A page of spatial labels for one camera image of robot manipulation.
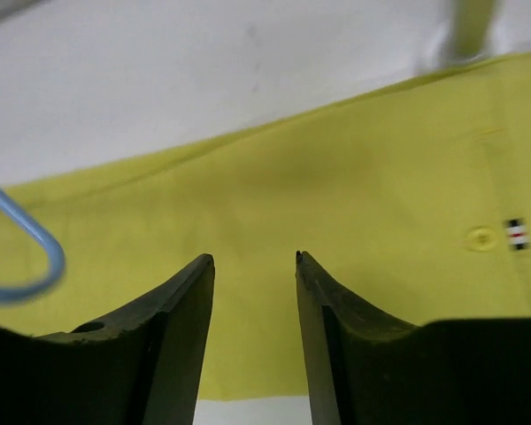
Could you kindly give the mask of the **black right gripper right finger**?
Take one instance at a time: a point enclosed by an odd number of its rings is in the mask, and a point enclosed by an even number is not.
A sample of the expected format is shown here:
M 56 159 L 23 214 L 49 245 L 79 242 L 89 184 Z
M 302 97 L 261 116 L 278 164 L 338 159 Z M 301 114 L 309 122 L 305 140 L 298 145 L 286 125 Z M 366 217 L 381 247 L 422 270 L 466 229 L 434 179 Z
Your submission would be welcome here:
M 416 326 L 307 252 L 296 293 L 315 424 L 531 424 L 531 318 Z

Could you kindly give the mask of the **yellow-green trousers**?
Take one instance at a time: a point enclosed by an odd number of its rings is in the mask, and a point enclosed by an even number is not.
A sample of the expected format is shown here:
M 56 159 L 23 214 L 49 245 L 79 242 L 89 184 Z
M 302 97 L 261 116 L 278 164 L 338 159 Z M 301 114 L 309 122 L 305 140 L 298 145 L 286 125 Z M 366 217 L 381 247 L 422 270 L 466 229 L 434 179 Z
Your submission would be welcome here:
M 412 323 L 531 316 L 531 53 L 11 194 L 67 269 L 0 325 L 71 330 L 207 252 L 200 398 L 303 395 L 298 251 Z

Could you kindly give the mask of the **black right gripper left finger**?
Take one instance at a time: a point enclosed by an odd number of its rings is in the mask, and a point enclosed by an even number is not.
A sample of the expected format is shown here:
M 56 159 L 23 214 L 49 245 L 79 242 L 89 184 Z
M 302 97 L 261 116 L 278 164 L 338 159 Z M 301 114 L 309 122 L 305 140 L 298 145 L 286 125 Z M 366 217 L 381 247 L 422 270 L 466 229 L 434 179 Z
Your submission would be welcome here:
M 190 424 L 214 277 L 203 254 L 69 333 L 0 327 L 0 424 Z

